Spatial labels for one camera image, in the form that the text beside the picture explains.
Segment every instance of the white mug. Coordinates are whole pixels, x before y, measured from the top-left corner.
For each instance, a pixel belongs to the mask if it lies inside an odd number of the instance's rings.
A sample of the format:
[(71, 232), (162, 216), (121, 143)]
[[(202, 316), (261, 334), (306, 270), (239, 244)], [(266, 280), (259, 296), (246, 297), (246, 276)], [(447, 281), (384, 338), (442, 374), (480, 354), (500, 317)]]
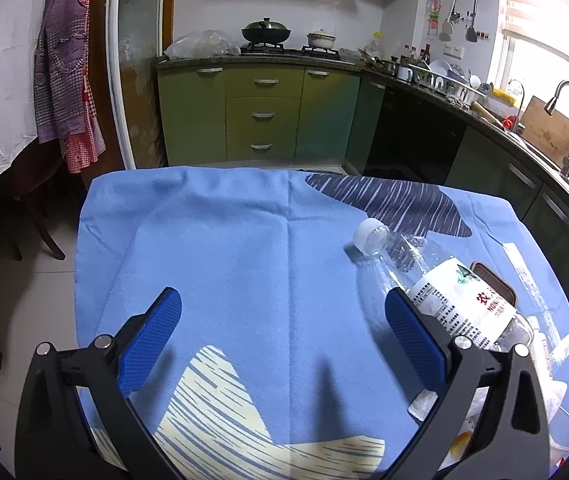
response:
[(397, 78), (410, 83), (413, 79), (413, 70), (407, 68), (406, 66), (398, 67)]

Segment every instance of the bottle label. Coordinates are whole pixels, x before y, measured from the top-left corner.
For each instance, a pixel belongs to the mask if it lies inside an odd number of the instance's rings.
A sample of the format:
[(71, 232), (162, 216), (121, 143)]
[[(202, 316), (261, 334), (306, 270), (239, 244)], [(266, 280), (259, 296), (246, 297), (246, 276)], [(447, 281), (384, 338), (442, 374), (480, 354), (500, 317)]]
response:
[(420, 312), (435, 317), (451, 336), (465, 335), (486, 349), (515, 316), (515, 307), (456, 258), (442, 262), (411, 287)]

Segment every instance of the countertop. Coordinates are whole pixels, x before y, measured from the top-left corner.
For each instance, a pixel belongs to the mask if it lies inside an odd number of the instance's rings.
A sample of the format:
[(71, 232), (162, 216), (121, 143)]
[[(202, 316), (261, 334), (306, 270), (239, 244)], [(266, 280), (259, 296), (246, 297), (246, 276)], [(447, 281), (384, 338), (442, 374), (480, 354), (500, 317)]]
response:
[(470, 110), (463, 110), (453, 106), (443, 96), (416, 84), (409, 84), (384, 73), (365, 68), (354, 63), (330, 59), (318, 59), (306, 56), (225, 56), (205, 59), (172, 59), (165, 56), (158, 58), (156, 68), (158, 71), (179, 70), (182, 68), (212, 68), (223, 64), (290, 64), (298, 66), (317, 66), (333, 70), (362, 73), (375, 82), (391, 88), (409, 92), (415, 97), (424, 99), (440, 108), (458, 116), (469, 126), (493, 140), (503, 150), (516, 158), (528, 170), (532, 171), (551, 191), (569, 207), (569, 178), (562, 176), (559, 168), (551, 162), (542, 152), (515, 134), (500, 130), (489, 124)]

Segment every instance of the pot lid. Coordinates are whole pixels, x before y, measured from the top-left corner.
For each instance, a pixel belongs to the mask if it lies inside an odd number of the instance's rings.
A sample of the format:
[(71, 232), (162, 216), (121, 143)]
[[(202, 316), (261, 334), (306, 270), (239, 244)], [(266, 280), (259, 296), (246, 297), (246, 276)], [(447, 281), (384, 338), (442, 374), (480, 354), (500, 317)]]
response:
[(282, 23), (272, 22), (271, 18), (265, 18), (261, 22), (249, 23), (245, 28), (274, 28), (276, 30), (289, 30), (288, 28), (284, 27)]
[(309, 32), (307, 36), (316, 36), (318, 38), (327, 38), (327, 40), (334, 40), (335, 36), (329, 34), (326, 30), (321, 28), (320, 30), (314, 30), (313, 32)]

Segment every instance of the rolling pin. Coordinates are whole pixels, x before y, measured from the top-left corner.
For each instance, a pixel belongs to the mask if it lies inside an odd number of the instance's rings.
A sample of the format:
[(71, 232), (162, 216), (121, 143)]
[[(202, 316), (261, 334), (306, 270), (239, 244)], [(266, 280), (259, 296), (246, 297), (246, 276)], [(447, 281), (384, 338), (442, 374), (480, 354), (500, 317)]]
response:
[(504, 128), (504, 126), (502, 126), (502, 123), (498, 121), (491, 112), (489, 112), (484, 106), (482, 106), (477, 101), (473, 102), (473, 104), (471, 105), (471, 109), (475, 110), (478, 114), (484, 117), (491, 124), (495, 124), (495, 126), (498, 126), (499, 128)]

